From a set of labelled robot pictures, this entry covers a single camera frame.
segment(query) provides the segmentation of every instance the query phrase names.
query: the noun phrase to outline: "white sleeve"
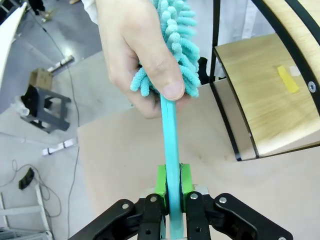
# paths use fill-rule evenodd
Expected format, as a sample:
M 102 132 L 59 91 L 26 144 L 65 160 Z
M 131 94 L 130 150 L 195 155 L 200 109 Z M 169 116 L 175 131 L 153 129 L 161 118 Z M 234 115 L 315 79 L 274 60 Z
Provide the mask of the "white sleeve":
M 89 14 L 92 22 L 98 24 L 98 12 L 95 0 L 82 0 L 84 10 Z

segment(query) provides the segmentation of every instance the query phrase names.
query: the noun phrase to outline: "person's leg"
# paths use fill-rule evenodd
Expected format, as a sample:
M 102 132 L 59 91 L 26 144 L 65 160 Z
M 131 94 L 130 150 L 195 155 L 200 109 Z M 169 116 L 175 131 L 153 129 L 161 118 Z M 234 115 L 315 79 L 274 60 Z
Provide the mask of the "person's leg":
M 39 11 L 45 12 L 46 8 L 44 5 L 44 2 L 42 0 L 36 0 L 36 2 L 37 2 L 37 7 L 38 7 Z
M 34 14 L 38 16 L 39 15 L 38 0 L 29 0 L 29 4 L 32 10 L 34 11 Z

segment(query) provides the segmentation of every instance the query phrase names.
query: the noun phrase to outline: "yellow sticky note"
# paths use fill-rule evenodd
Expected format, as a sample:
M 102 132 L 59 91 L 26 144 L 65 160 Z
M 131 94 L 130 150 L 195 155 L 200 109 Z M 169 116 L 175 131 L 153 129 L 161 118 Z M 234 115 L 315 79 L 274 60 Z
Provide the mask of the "yellow sticky note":
M 286 89 L 292 94 L 296 93 L 299 90 L 299 86 L 296 84 L 295 80 L 290 76 L 286 71 L 283 65 L 277 68 L 280 78 L 282 79 Z

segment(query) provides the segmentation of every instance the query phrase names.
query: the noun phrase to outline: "teal plastic handle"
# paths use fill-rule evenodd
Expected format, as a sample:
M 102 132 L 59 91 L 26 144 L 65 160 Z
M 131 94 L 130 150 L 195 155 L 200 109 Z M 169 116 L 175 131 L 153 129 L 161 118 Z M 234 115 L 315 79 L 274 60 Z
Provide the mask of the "teal plastic handle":
M 160 101 L 164 137 L 166 182 L 170 206 L 170 237 L 171 239 L 182 239 L 184 236 L 184 222 L 180 205 L 180 163 L 176 103 L 167 100 L 162 95 L 160 96 Z

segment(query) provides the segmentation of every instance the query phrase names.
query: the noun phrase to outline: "concrete floor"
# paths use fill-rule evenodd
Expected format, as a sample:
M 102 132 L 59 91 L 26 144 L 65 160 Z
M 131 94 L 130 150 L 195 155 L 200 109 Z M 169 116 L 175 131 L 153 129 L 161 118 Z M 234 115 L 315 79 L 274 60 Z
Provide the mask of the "concrete floor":
M 91 22 L 81 2 L 45 0 L 46 10 L 53 10 L 52 21 L 42 24 L 64 55 L 73 55 L 74 63 L 102 50 L 98 26 Z M 21 37 L 12 44 L 0 90 L 0 113 L 15 96 L 27 90 L 30 72 L 49 68 L 62 59 L 52 40 L 29 14 L 25 14 L 17 30 Z
M 121 112 L 132 107 L 126 97 L 113 86 L 107 78 L 106 63 L 102 52 L 99 52 L 70 67 L 74 83 L 75 99 L 80 113 L 80 125 L 91 122 L 105 115 Z M 53 91 L 72 99 L 70 76 L 67 70 L 62 71 L 53 80 Z M 68 122 L 70 128 L 66 132 L 56 130 L 47 134 L 42 130 L 22 121 L 10 107 L 0 115 L 0 132 L 12 134 L 42 143 L 57 144 L 77 136 L 77 113 L 74 101 L 68 107 Z M 67 239 L 67 202 L 73 171 L 76 162 L 77 147 L 62 150 L 49 156 L 42 156 L 42 149 L 48 144 L 22 143 L 0 135 L 0 185 L 8 182 L 14 172 L 12 160 L 17 161 L 18 167 L 32 164 L 38 168 L 45 184 L 52 188 L 62 203 L 61 215 L 52 218 L 52 229 L 56 240 Z M 21 191 L 18 189 L 19 180 L 26 174 L 28 167 L 17 173 L 15 180 L 6 187 L 1 187 L 6 208 L 32 206 L 37 204 L 34 190 L 35 182 Z M 42 190 L 46 198 L 48 193 Z M 92 206 L 88 201 L 81 156 L 78 162 L 75 184 L 70 198 L 70 233 L 75 234 L 93 219 Z M 58 199 L 51 194 L 49 201 L 44 201 L 51 215 L 59 212 Z M 40 215 L 9 217 L 13 228 L 43 230 Z
M 83 4 L 79 2 L 69 5 L 67 0 L 47 0 L 44 4 L 48 10 L 53 9 L 54 13 L 53 20 L 45 23 L 43 27 L 52 35 L 65 55 L 72 54 L 75 57 L 75 61 L 70 65 L 70 71 L 80 111 L 80 124 L 131 108 L 128 100 L 107 79 L 104 57 L 100 52 L 102 47 L 98 27 L 90 21 L 83 9 Z M 17 161 L 18 167 L 25 164 L 34 165 L 39 170 L 45 184 L 52 188 L 61 200 L 61 214 L 52 218 L 51 224 L 55 239 L 65 240 L 68 235 L 67 200 L 73 180 L 77 147 L 45 157 L 42 156 L 42 149 L 48 144 L 57 144 L 77 136 L 76 107 L 72 100 L 72 104 L 68 107 L 68 121 L 70 122 L 68 131 L 56 130 L 51 134 L 20 120 L 19 116 L 9 107 L 16 95 L 21 95 L 26 91 L 32 70 L 38 67 L 48 68 L 62 58 L 50 38 L 34 23 L 29 14 L 21 21 L 17 33 L 22 33 L 22 35 L 12 44 L 0 91 L 0 132 L 22 138 L 16 139 L 0 134 L 0 186 L 7 183 L 14 175 L 13 159 Z M 52 89 L 72 99 L 67 68 L 56 74 Z M 22 143 L 23 138 L 45 144 Z M 28 167 L 23 168 L 17 173 L 12 183 L 0 187 L 6 208 L 37 204 L 35 181 L 23 191 L 18 189 L 18 182 L 27 170 Z M 48 197 L 45 189 L 42 190 L 42 193 L 45 198 Z M 44 201 L 44 204 L 51 215 L 59 212 L 59 201 L 52 193 L 50 199 Z M 81 161 L 79 161 L 70 197 L 70 235 L 75 234 L 92 219 L 92 209 L 84 186 Z M 39 214 L 12 216 L 8 218 L 8 221 L 13 228 L 44 229 Z

